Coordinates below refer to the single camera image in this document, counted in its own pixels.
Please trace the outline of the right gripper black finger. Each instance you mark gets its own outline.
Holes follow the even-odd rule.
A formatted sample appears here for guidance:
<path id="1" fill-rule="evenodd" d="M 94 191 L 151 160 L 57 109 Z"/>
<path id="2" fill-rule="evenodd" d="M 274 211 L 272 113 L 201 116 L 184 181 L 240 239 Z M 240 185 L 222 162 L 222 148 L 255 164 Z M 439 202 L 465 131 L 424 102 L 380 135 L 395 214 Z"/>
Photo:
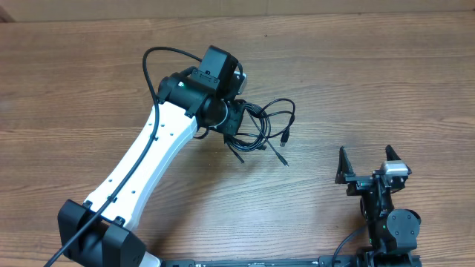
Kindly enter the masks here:
<path id="1" fill-rule="evenodd" d="M 347 184 L 354 176 L 355 172 L 348 159 L 345 147 L 341 146 L 338 152 L 338 168 L 335 175 L 335 184 Z"/>
<path id="2" fill-rule="evenodd" d="M 385 147 L 385 153 L 387 161 L 401 161 L 401 158 L 398 156 L 398 154 L 395 152 L 391 145 L 387 145 Z"/>

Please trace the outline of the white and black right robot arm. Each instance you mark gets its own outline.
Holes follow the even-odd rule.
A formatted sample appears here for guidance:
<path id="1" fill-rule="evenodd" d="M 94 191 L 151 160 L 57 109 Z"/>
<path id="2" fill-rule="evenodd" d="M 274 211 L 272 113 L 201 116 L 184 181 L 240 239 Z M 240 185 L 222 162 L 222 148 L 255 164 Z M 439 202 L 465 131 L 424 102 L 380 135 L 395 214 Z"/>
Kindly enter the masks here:
<path id="1" fill-rule="evenodd" d="M 347 185 L 348 196 L 360 198 L 360 211 L 366 224 L 347 236 L 338 245 L 331 258 L 332 266 L 387 266 L 417 267 L 419 256 L 412 255 L 417 248 L 421 217 L 410 209 L 396 209 L 392 195 L 405 188 L 412 174 L 391 145 L 385 147 L 386 160 L 369 176 L 358 176 L 348 159 L 345 147 L 340 147 L 336 184 Z M 343 246 L 367 230 L 368 247 L 359 248 L 354 256 L 339 256 Z"/>

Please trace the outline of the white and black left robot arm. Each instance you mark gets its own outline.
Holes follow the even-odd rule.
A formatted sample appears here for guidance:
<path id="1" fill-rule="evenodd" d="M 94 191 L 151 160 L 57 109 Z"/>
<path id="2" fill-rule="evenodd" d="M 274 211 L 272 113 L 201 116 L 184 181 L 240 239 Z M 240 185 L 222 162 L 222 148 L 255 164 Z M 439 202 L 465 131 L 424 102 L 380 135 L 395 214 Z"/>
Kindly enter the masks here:
<path id="1" fill-rule="evenodd" d="M 145 206 L 179 151 L 200 128 L 234 136 L 243 120 L 237 99 L 246 84 L 240 62 L 211 46 L 198 66 L 151 85 L 147 123 L 111 174 L 83 203 L 67 200 L 58 213 L 60 256 L 81 266 L 162 266 L 134 233 Z"/>

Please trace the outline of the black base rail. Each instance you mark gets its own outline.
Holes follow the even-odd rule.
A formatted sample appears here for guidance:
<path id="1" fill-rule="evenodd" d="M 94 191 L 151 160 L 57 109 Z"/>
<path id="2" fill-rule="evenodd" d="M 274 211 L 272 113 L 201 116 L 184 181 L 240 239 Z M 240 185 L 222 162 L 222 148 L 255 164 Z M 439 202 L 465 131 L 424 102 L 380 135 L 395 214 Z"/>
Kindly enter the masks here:
<path id="1" fill-rule="evenodd" d="M 337 256 L 333 263 L 332 256 L 320 256 L 314 259 L 279 259 L 279 260 L 214 260 L 214 261 L 194 261 L 194 260 L 164 260 L 161 266 L 164 267 L 357 267 L 357 266 L 387 266 L 422 267 L 419 256 L 414 256 L 412 260 L 407 257 L 393 257 L 389 259 L 375 258 L 374 263 L 365 263 L 363 260 L 352 255 Z"/>

